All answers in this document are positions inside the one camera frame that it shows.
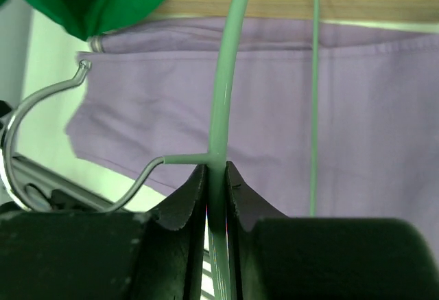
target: hanger hook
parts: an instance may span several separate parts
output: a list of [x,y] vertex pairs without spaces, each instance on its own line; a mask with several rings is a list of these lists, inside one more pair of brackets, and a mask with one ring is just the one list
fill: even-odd
[[88,60],[81,60],[79,62],[78,70],[73,78],[53,84],[51,86],[41,89],[27,98],[25,98],[19,106],[12,112],[8,125],[5,127],[2,144],[3,144],[3,168],[0,166],[0,177],[6,187],[6,191],[11,196],[12,200],[22,209],[40,211],[29,196],[21,188],[17,181],[14,168],[12,167],[12,149],[14,147],[14,140],[17,130],[24,117],[31,111],[31,109],[39,102],[47,99],[53,94],[61,93],[68,89],[74,89],[80,86],[84,81],[91,68],[91,62]]

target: wooden plank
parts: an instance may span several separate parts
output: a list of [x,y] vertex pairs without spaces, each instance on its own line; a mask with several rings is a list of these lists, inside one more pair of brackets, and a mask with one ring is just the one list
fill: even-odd
[[[225,16],[230,0],[167,0],[158,14]],[[247,16],[310,19],[313,0],[250,0]],[[322,19],[439,21],[439,0],[321,0]]]

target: lavender fabric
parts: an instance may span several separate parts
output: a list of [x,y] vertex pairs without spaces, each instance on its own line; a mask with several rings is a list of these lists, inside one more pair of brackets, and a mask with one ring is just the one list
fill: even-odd
[[[146,23],[105,36],[67,127],[81,159],[136,178],[153,158],[205,152],[224,19]],[[246,19],[228,158],[290,216],[309,210],[309,21]],[[396,217],[439,257],[439,35],[322,25],[318,216]],[[164,195],[193,166],[164,165]]]

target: gray wall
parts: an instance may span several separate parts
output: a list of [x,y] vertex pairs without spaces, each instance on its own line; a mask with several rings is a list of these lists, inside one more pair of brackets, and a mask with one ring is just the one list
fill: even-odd
[[[0,7],[0,100],[20,102],[32,9],[24,0]],[[9,201],[0,181],[0,205]]]

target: metal hook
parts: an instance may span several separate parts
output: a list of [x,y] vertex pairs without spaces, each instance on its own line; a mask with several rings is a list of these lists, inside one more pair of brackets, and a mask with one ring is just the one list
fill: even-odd
[[40,208],[32,202],[32,200],[25,193],[24,189],[21,188],[14,174],[14,169],[12,167],[12,148],[14,145],[16,132],[19,129],[24,117],[37,103],[43,101],[53,94],[80,86],[85,81],[85,77],[90,68],[90,61],[80,61],[78,70],[73,78],[70,80],[65,80],[64,82],[53,84],[33,93],[29,97],[25,98],[19,104],[16,110],[12,112],[8,125],[3,133],[3,168],[0,169],[0,177],[12,200],[22,209],[40,211]]

